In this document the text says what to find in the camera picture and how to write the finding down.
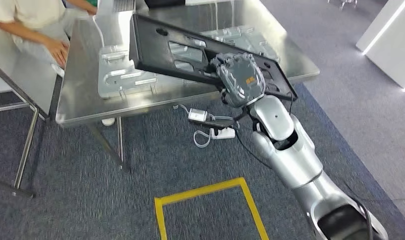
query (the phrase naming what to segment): white shoe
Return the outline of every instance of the white shoe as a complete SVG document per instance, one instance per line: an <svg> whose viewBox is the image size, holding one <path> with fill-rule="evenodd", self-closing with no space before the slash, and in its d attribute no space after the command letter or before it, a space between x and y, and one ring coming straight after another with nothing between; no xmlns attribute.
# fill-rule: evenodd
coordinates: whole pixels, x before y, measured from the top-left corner
<svg viewBox="0 0 405 240"><path fill-rule="evenodd" d="M107 119L102 120L102 124L104 124L104 126L108 127L108 126L113 125L115 121L116 121L116 119L114 117L107 118Z"/></svg>
<svg viewBox="0 0 405 240"><path fill-rule="evenodd" d="M58 76L60 76L62 79L64 78L64 69L56 64L51 64L51 67Z"/></svg>

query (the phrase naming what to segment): white wall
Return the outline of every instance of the white wall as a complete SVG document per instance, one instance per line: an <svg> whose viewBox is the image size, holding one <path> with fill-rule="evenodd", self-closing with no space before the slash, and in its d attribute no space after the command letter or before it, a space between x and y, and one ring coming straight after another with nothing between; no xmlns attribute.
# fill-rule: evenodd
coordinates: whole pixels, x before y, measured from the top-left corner
<svg viewBox="0 0 405 240"><path fill-rule="evenodd" d="M364 51L404 0L389 0L356 46ZM405 8L366 56L402 88L405 87Z"/></svg>

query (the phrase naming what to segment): white cable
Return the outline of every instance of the white cable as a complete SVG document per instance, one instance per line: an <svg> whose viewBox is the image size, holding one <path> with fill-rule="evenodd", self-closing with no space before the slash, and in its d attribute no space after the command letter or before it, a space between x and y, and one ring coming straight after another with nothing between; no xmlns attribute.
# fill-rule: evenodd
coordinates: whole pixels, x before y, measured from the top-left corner
<svg viewBox="0 0 405 240"><path fill-rule="evenodd" d="M189 111L188 111L187 107L184 106L184 105L182 105L182 104L174 105L174 106L173 106L173 109L176 110L176 109L178 109L179 107L183 108L183 109L185 110L186 114L189 114Z"/></svg>
<svg viewBox="0 0 405 240"><path fill-rule="evenodd" d="M204 144L199 144L199 143L197 142L196 138L195 138L198 134L203 135L204 137L208 138L207 142L204 143ZM196 145L197 147L199 147L200 149L207 147L207 146L210 144L210 140L211 140L211 139L212 139L211 134L207 134L207 133L205 133L205 132L203 132L203 131L197 130L197 131L195 131L195 132L193 133L193 142L194 142L195 145Z"/></svg>
<svg viewBox="0 0 405 240"><path fill-rule="evenodd" d="M99 38L101 39L101 43L102 43L102 47L105 47L103 32L101 31L101 28L98 26L97 22L95 21L95 16L96 15L92 16L92 21L95 24L96 30L98 30Z"/></svg>

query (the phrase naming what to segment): cable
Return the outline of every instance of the cable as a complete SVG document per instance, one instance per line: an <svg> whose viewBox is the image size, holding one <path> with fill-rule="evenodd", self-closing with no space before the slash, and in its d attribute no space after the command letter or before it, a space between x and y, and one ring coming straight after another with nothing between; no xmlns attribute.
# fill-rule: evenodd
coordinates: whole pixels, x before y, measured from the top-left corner
<svg viewBox="0 0 405 240"><path fill-rule="evenodd" d="M292 108L293 108L293 102L294 102L294 94L291 92L291 91L289 91L286 95L288 95L288 94L291 94L291 104L289 105L289 115L291 115L291 110L292 110Z"/></svg>
<svg viewBox="0 0 405 240"><path fill-rule="evenodd" d="M270 170L273 170L272 167L270 167L269 165L267 165L267 163L265 163L264 161L262 161L261 159L259 159L241 140L241 136L239 134L238 129L235 129L235 133L236 133L236 138L238 139L239 143L241 143L241 145L243 146L244 149L246 149L257 161L259 161L261 164L263 164L265 167L269 168Z"/></svg>
<svg viewBox="0 0 405 240"><path fill-rule="evenodd" d="M364 216L366 217L366 228L367 228L367 239L374 240L374 228L372 227L371 215L369 214L368 209L363 203L361 203L356 197L351 197L351 199L358 204L361 209L363 209Z"/></svg>
<svg viewBox="0 0 405 240"><path fill-rule="evenodd" d="M210 113L208 115L211 117L211 120L216 120L216 119L234 120L234 118L231 116L214 116L213 114L210 114ZM235 124L238 126L238 129L241 128L241 125L238 121L235 121Z"/></svg>
<svg viewBox="0 0 405 240"><path fill-rule="evenodd" d="M356 202L359 207L361 207L363 209L364 215L366 217L366 223L367 223L367 230L368 230L368 239L369 240L373 240L373 227L372 227L372 221L371 221L371 217L369 215L369 211L367 210L367 208L363 205L363 203L360 202L360 200L364 200L364 201L369 201L369 202L394 202L394 201L405 201L405 198L395 198L395 199L370 199L370 198L362 198L359 197L359 195L350 187L350 185L347 183L347 181L345 181L345 179L343 179L340 176L335 175L335 177L341 179L341 181L344 183L344 185L347 187L348 190L350 190L350 192L354 195L354 196L350 196L350 198Z"/></svg>
<svg viewBox="0 0 405 240"><path fill-rule="evenodd" d="M184 106L184 105L182 105L182 104L174 105L174 106L173 106L173 109L176 110L176 109L178 109L179 107L183 108L183 110L185 110L186 114L189 114L189 111L188 111L187 107Z"/></svg>
<svg viewBox="0 0 405 240"><path fill-rule="evenodd" d="M245 126L244 124L239 124L240 126L239 126L239 129L241 129L241 127L243 128L243 129L246 129L246 130L248 130L248 131L250 131L250 132L254 132L254 130L252 129L252 128L249 128L249 127L247 127L247 126Z"/></svg>
<svg viewBox="0 0 405 240"><path fill-rule="evenodd" d="M377 202L377 203L386 203L386 202L396 202L396 201L405 201L405 198L393 198L393 199L370 199L370 198L363 198L360 197L350 186L349 184L345 181L345 179L343 179L340 176L336 176L335 177L341 179L341 181L344 183L344 185L347 187L348 190L350 190L350 192L356 196L358 199L363 200L363 201L369 201L369 202Z"/></svg>
<svg viewBox="0 0 405 240"><path fill-rule="evenodd" d="M203 135L204 137L208 138L208 141L207 141L206 143L204 143L204 144L199 144L199 143L197 142L197 140L195 139L195 137L196 137L198 134ZM193 133L193 142L194 142L195 145L196 145L197 147L199 147L200 149L207 147L207 146L210 144L210 140L211 140L211 139L212 139L211 132L210 132L210 134L207 134L207 133L205 133L205 132L203 132L203 131L197 130L197 131L195 131L195 132Z"/></svg>
<svg viewBox="0 0 405 240"><path fill-rule="evenodd" d="M95 21L95 15L92 16L92 21L95 24L96 30L98 31L99 38L101 39L102 47L105 47L103 32L101 31L100 26L98 26L97 22Z"/></svg>

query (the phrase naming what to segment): rectangular hole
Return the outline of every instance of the rectangular hole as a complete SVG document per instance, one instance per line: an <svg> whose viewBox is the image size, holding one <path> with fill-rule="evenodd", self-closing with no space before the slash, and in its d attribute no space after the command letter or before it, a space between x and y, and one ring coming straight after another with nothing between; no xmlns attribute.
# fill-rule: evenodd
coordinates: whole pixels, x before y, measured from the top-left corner
<svg viewBox="0 0 405 240"><path fill-rule="evenodd" d="M191 73L194 72L194 67L189 62L176 60L174 61L174 65L176 66L177 69Z"/></svg>
<svg viewBox="0 0 405 240"><path fill-rule="evenodd" d="M269 71L267 71L266 69L260 68L261 73L263 74L263 77L265 80L271 80L272 79L272 75L270 74Z"/></svg>
<svg viewBox="0 0 405 240"><path fill-rule="evenodd" d="M182 58L186 58L196 62L203 62L203 51L190 47L185 46L179 43L168 42L168 47L170 48L171 54L175 56L180 56Z"/></svg>
<svg viewBox="0 0 405 240"><path fill-rule="evenodd" d="M213 78L216 77L216 72L215 71L206 72L206 71L203 71L203 70L198 70L198 73L201 74L201 75L207 76L207 77L213 77Z"/></svg>
<svg viewBox="0 0 405 240"><path fill-rule="evenodd" d="M207 56L207 60L208 62L210 62L212 59L214 59L217 55L217 52L214 51L210 51L210 50L204 50L205 55Z"/></svg>
<svg viewBox="0 0 405 240"><path fill-rule="evenodd" d="M229 44L229 45L231 45L231 46L235 46L235 45L236 45L235 40L227 40L226 43Z"/></svg>
<svg viewBox="0 0 405 240"><path fill-rule="evenodd" d="M199 40L190 36L186 37L191 43L193 43L195 46L200 46L200 47L207 47L207 44L203 40Z"/></svg>

